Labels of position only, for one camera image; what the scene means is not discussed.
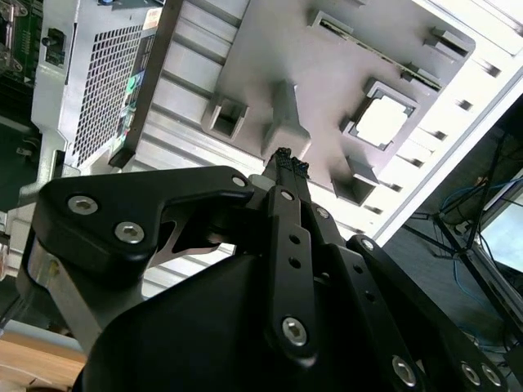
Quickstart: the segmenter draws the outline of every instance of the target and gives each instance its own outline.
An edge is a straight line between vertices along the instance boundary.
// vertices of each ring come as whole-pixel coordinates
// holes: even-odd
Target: ventilation grille
[[[136,25],[95,36],[74,141],[78,166],[116,134],[140,35],[141,25]]]

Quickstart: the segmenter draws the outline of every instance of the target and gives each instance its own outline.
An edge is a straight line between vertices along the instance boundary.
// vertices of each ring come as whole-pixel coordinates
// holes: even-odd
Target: metal panel
[[[425,154],[427,158],[421,167],[416,167],[403,158],[394,157],[390,167],[378,177],[383,185],[379,185],[373,191],[363,207],[356,207],[337,199],[331,189],[311,184],[312,198],[317,203],[327,206],[333,213],[338,228],[346,238],[357,230],[365,231],[381,243],[390,238],[397,227],[413,212],[416,204],[421,203],[428,194],[420,184],[430,181],[439,183],[443,178],[443,175],[438,174],[443,172],[440,164],[448,160],[449,156],[455,157],[449,165],[450,170],[460,156],[473,146],[472,140],[478,140],[486,132],[485,126],[476,128],[471,125],[477,123],[478,116],[492,109],[487,108],[485,112],[484,107],[501,89],[514,83],[511,77],[523,65],[521,58],[510,56],[501,47],[468,27],[468,20],[460,20],[442,11],[441,7],[434,7],[432,2],[414,1],[472,36],[476,41],[476,51],[472,55],[472,61],[466,63],[463,71],[454,79],[457,86],[454,87],[451,83],[443,92],[442,99],[436,102],[409,138],[409,145],[414,150],[416,145],[422,148],[418,152],[414,151],[417,158],[421,158],[419,154]],[[194,0],[192,3],[196,6],[186,3],[182,12],[183,18],[189,20],[192,26],[189,28],[182,25],[181,30],[177,27],[178,34],[175,34],[175,42],[164,66],[165,70],[176,78],[164,79],[159,85],[159,92],[154,100],[156,105],[150,111],[134,170],[225,164],[238,168],[247,176],[261,173],[261,159],[204,135],[201,129],[200,115],[208,102],[207,97],[202,96],[201,90],[212,92],[211,85],[214,84],[215,74],[219,66],[224,64],[223,60],[230,50],[236,31],[236,28],[229,24],[230,34],[227,36],[227,29],[223,23],[228,19],[223,17],[219,28],[217,19],[225,14],[241,19],[245,10],[242,7],[246,6],[246,2]],[[180,31],[185,34],[183,40],[179,39]],[[473,110],[466,111],[457,106],[457,100],[469,100]],[[491,115],[496,117],[500,114],[501,111]],[[462,145],[461,151],[452,152],[458,145]],[[415,198],[417,194],[425,196]],[[402,210],[409,212],[398,215]],[[168,264],[168,269],[148,273],[149,279],[154,282],[147,283],[144,292],[156,293],[161,291],[161,287],[181,280],[182,267],[180,266],[180,270],[177,268],[177,261]]]

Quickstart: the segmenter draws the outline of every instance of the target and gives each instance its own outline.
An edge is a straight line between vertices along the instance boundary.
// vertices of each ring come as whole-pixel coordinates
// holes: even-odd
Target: black cable
[[[504,133],[503,136],[501,136],[501,139],[498,142],[498,147],[496,148],[496,151],[494,153],[494,157],[492,159],[492,163],[490,164],[489,168],[489,174],[487,175],[487,182],[485,184],[485,188],[483,189],[483,192],[481,193],[481,200],[480,204],[477,208],[476,218],[472,220],[472,227],[471,232],[468,236],[467,240],[467,249],[472,249],[472,244],[474,243],[474,237],[476,237],[476,233],[478,232],[479,225],[481,223],[481,217],[483,216],[483,207],[487,203],[487,197],[490,190],[490,187],[492,186],[492,178],[494,177],[494,173],[496,172],[496,167],[498,166],[499,157],[501,155],[501,150],[503,149],[503,144],[505,142],[505,139],[507,138],[507,133]]]
[[[523,204],[515,202],[514,200],[511,200],[510,198],[500,198],[500,200],[503,200],[505,202],[509,202],[510,204],[514,204],[519,207],[523,207]]]
[[[435,221],[432,221],[432,228],[434,229],[434,236],[436,237],[436,241],[439,242],[440,238],[438,237],[438,232],[436,230]],[[439,253],[440,257],[443,257],[443,251],[441,250],[441,248],[439,248],[439,247],[436,247],[436,248],[438,249],[438,253]]]
[[[13,316],[18,312],[18,309],[21,307],[23,301],[20,295],[17,295],[15,299],[9,304],[9,306],[3,311],[0,316],[0,336],[3,333],[4,328],[7,323],[13,318]]]

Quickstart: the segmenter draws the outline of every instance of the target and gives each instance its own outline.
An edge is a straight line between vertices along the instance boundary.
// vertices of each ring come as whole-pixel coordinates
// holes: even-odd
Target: circuit board
[[[42,0],[0,0],[0,114],[30,120]]]
[[[42,35],[42,0],[0,0],[0,11],[2,76],[33,86]]]

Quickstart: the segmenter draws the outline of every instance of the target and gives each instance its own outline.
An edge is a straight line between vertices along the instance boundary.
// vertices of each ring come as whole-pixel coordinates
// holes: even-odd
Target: cable
[[[454,260],[454,281],[456,282],[456,284],[458,285],[459,289],[464,292],[465,294],[467,294],[469,297],[471,297],[474,301],[476,301],[478,304],[481,305],[481,307],[483,307],[483,309],[487,310],[489,313],[491,313],[492,315],[496,316],[498,319],[500,319],[499,315],[497,312],[494,312],[492,311],[492,309],[487,305],[487,302],[483,301],[482,299],[478,298],[477,296],[475,296],[474,294],[472,294],[471,292],[469,292],[462,284],[461,282],[459,281],[459,275],[458,275],[458,261],[457,260]]]
[[[13,315],[18,312],[22,306],[22,303],[23,301],[21,296],[17,295],[15,299],[9,304],[9,306],[3,311],[2,315],[0,316],[0,337],[2,337],[7,323],[9,323]]]
[[[523,207],[523,204],[515,202],[514,200],[511,200],[510,198],[500,198],[500,199],[505,202],[509,202],[510,204],[514,204],[516,206]]]
[[[507,182],[503,182],[501,184],[492,185],[489,190],[499,189],[499,188],[504,187],[505,185],[515,184],[515,183],[520,182],[520,181],[523,181],[523,177],[516,178],[514,180],[510,180],[510,181],[507,181]],[[447,207],[447,205],[449,204],[450,199],[452,199],[457,194],[462,194],[464,192],[467,192],[469,190],[474,190],[476,188],[477,188],[477,186],[468,186],[467,188],[461,188],[461,189],[458,189],[458,190],[454,191],[449,196],[447,196],[447,198],[443,201],[443,203],[440,206],[440,211],[443,210],[445,207]]]

